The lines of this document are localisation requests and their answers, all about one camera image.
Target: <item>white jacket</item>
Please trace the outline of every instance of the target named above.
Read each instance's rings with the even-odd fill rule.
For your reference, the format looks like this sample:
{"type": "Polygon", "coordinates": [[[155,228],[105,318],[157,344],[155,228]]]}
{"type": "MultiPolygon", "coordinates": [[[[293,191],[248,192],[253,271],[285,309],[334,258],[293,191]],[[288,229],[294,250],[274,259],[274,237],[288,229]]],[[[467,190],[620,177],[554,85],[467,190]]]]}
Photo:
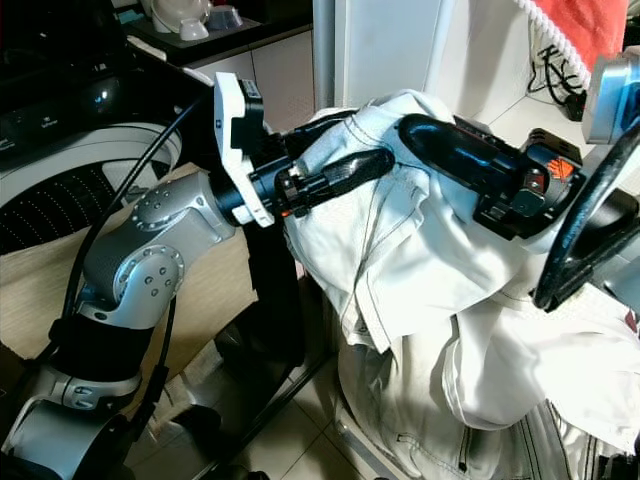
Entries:
{"type": "Polygon", "coordinates": [[[381,146],[396,167],[286,220],[292,252],[339,315],[354,415],[413,476],[590,478],[596,451],[631,452],[640,431],[626,310],[589,287],[552,316],[535,310],[540,258],[474,223],[476,195],[402,145],[394,126],[408,113],[452,120],[412,91],[363,108],[301,167],[381,146]]]}

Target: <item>robotic arm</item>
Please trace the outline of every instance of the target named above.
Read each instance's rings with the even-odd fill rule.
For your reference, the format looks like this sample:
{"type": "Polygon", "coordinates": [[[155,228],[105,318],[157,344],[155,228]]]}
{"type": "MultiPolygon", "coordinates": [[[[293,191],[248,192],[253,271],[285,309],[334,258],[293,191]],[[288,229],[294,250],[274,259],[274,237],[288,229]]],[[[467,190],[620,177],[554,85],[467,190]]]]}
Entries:
{"type": "Polygon", "coordinates": [[[139,389],[151,335],[193,262],[239,225],[255,220],[268,226],[278,215],[304,215],[393,167],[389,151],[372,150],[302,176],[296,158],[349,112],[269,136],[253,82],[220,73],[214,95],[216,140],[231,181],[196,172],[159,185],[93,244],[75,313],[54,325],[58,349],[39,368],[2,446],[25,468],[46,467],[63,480],[96,479],[121,464],[153,412],[144,402],[154,401],[166,368],[154,372],[141,416],[128,422],[117,412],[139,389]],[[268,155],[259,150],[265,144],[268,155]]]}
{"type": "MultiPolygon", "coordinates": [[[[634,82],[635,77],[629,76],[622,84],[631,89],[634,82]]],[[[594,83],[602,89],[602,82],[594,83]]],[[[138,390],[139,367],[151,334],[200,255],[232,237],[239,225],[256,221],[268,226],[278,215],[303,216],[315,205],[379,178],[393,167],[393,155],[380,149],[351,155],[318,174],[304,176],[295,166],[296,159],[324,131],[353,112],[321,118],[286,135],[268,135],[253,82],[217,74],[215,85],[215,134],[227,178],[198,172],[160,185],[140,199],[120,227],[95,242],[85,260],[86,284],[77,298],[75,315],[60,327],[63,341],[40,368],[2,446],[3,453],[27,465],[46,467],[55,475],[52,478],[100,478],[107,465],[124,459],[140,422],[132,425],[117,412],[138,390]]],[[[624,92],[619,89],[614,98],[594,90],[590,97],[624,106],[629,98],[624,92]]],[[[618,121],[603,117],[602,111],[608,114],[611,108],[598,110],[592,105],[591,109],[599,132],[603,122],[618,121]]],[[[451,125],[409,115],[400,122],[399,134],[425,164],[477,192],[475,221],[509,239],[534,238],[558,225],[588,181],[578,150],[543,130],[534,130],[520,150],[461,119],[451,125]]],[[[626,154],[635,146],[629,146],[626,154]]],[[[600,197],[610,193],[613,178],[599,190],[600,197]]],[[[592,212],[603,199],[594,200],[592,193],[586,200],[578,198],[580,205],[572,211],[589,201],[592,212]]],[[[618,229],[624,230],[624,241],[612,240],[598,261],[638,233],[637,212],[634,200],[625,213],[627,224],[618,229]]],[[[590,216],[581,215],[582,225],[574,228],[574,236],[590,216]]],[[[558,248],[554,244],[552,253],[558,248]]],[[[551,270],[555,268],[557,274],[565,261],[566,256],[551,270]]],[[[585,279],[585,275],[576,277],[572,288],[585,279]]],[[[536,301],[546,309],[558,304],[549,298],[536,297],[536,301]]],[[[164,377],[162,372],[155,381],[152,377],[150,390],[157,385],[162,388],[165,379],[166,369],[164,377]]],[[[144,426],[144,415],[141,418],[144,426]]]]}

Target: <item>white bracket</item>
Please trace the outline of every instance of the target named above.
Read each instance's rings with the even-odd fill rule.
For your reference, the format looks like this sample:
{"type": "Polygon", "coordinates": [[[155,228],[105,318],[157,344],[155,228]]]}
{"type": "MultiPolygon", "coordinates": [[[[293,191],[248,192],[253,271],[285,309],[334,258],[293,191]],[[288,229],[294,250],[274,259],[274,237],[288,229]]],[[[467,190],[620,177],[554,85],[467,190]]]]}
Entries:
{"type": "Polygon", "coordinates": [[[245,116],[244,94],[238,79],[233,73],[218,72],[214,76],[214,128],[222,166],[234,183],[244,206],[233,210],[241,224],[251,220],[261,227],[273,225],[274,219],[264,207],[249,180],[248,173],[253,171],[249,161],[243,162],[242,149],[231,147],[231,127],[233,118],[245,116]]]}

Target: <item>floor tile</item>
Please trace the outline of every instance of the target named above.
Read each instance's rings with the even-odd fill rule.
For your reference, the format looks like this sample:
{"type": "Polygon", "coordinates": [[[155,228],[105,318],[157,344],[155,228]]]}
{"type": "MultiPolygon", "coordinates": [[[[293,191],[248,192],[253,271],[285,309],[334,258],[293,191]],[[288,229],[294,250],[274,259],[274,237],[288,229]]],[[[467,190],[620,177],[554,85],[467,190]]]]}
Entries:
{"type": "Polygon", "coordinates": [[[279,480],[304,454],[321,431],[294,403],[289,403],[234,459],[250,471],[279,480]]]}
{"type": "Polygon", "coordinates": [[[362,476],[320,435],[282,480],[362,480],[362,476]]]}
{"type": "Polygon", "coordinates": [[[294,397],[298,406],[321,430],[324,430],[334,417],[336,381],[337,360],[332,359],[294,397]]]}
{"type": "Polygon", "coordinates": [[[161,451],[131,467],[136,480],[191,480],[209,462],[198,452],[189,434],[175,438],[161,451]]]}
{"type": "Polygon", "coordinates": [[[151,433],[149,427],[145,428],[138,441],[131,446],[125,465],[131,467],[143,462],[183,433],[185,429],[172,422],[167,423],[157,436],[151,433]]]}

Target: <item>tiled floor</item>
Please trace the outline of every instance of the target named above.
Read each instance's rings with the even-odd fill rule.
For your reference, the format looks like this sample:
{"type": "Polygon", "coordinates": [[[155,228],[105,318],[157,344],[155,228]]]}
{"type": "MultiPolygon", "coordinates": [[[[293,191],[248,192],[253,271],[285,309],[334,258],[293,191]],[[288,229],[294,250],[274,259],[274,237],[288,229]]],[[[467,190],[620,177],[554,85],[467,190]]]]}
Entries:
{"type": "MultiPolygon", "coordinates": [[[[372,458],[375,447],[361,433],[349,439],[337,431],[336,401],[336,362],[332,361],[233,463],[264,471],[271,480],[406,479],[386,460],[372,458]]],[[[355,433],[352,421],[345,421],[355,433]]]]}

